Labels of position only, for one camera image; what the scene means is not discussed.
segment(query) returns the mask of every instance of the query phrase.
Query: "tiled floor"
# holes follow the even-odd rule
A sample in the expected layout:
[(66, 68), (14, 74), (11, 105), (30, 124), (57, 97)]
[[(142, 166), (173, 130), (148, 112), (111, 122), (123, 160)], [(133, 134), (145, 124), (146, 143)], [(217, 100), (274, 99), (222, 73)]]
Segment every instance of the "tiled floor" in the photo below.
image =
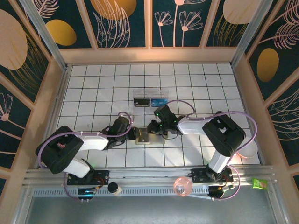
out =
[[(181, 99), (195, 106), (196, 116), (217, 111), (244, 111), (235, 78), (227, 64), (137, 64), (73, 66), (64, 97), (58, 127), (96, 132), (113, 124), (120, 111), (135, 115), (134, 126), (147, 126), (152, 110), (134, 110), (134, 88), (169, 90), (169, 99)], [(169, 104), (177, 115), (191, 109), (182, 103)], [(232, 119), (250, 134), (246, 118)], [(205, 135), (183, 135), (165, 145), (136, 145), (133, 141), (108, 151), (89, 150), (77, 154), (91, 165), (102, 167), (154, 167), (206, 165), (215, 149)], [(259, 164), (235, 156), (231, 164)]]

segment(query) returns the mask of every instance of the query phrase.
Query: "blue object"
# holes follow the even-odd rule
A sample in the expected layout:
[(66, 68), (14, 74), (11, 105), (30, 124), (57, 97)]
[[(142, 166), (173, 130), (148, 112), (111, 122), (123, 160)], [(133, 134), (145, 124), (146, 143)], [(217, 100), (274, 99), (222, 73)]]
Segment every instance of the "blue object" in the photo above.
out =
[(151, 99), (152, 107), (160, 107), (168, 102), (168, 99)]

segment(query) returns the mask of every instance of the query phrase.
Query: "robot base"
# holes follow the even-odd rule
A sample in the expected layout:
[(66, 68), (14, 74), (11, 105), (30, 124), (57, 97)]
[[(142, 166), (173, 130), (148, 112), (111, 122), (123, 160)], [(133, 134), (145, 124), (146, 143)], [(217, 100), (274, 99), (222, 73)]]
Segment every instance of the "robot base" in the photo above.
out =
[(109, 170), (95, 170), (87, 178), (79, 178), (73, 174), (68, 175), (67, 185), (108, 185)]
[[(230, 168), (225, 168), (221, 173), (222, 177), (215, 183), (234, 182), (232, 171)], [(192, 177), (193, 183), (213, 183), (214, 181), (206, 174), (206, 168), (191, 169), (191, 173), (188, 175)]]

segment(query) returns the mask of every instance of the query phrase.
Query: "green snack package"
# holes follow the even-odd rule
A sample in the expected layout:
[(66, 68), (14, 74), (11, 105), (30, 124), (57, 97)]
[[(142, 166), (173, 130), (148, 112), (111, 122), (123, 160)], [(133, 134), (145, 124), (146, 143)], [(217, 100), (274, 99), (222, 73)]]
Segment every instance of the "green snack package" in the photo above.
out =
[(268, 181), (267, 180), (258, 180), (258, 179), (252, 178), (252, 188), (267, 190)]

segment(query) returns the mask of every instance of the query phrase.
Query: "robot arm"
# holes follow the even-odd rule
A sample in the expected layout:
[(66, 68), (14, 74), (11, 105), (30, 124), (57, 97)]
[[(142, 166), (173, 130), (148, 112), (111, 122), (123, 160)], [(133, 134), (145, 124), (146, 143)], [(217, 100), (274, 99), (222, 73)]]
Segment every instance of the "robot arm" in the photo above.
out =
[[(100, 133), (110, 136), (116, 136), (125, 133), (129, 126), (129, 120), (125, 117), (118, 117), (112, 126), (104, 128)], [(60, 133), (71, 133), (72, 130), (67, 126), (57, 129), (48, 139)], [(85, 160), (78, 160), (75, 155), (79, 151), (97, 149), (108, 150), (118, 143), (122, 144), (127, 140), (128, 134), (120, 137), (105, 136), (76, 136), (74, 134), (64, 135), (50, 141), (41, 154), (41, 161), (50, 169), (53, 174), (67, 172), (79, 178), (88, 178), (89, 174), (94, 171), (92, 166)], [(37, 149), (36, 155), (46, 139)]]
[(148, 126), (148, 133), (166, 134), (204, 134), (216, 151), (206, 168), (206, 175), (213, 181), (222, 177), (228, 160), (235, 153), (246, 137), (245, 132), (228, 116), (221, 115), (213, 119), (192, 120), (185, 116), (178, 118), (167, 105), (155, 110), (161, 122), (152, 122)]

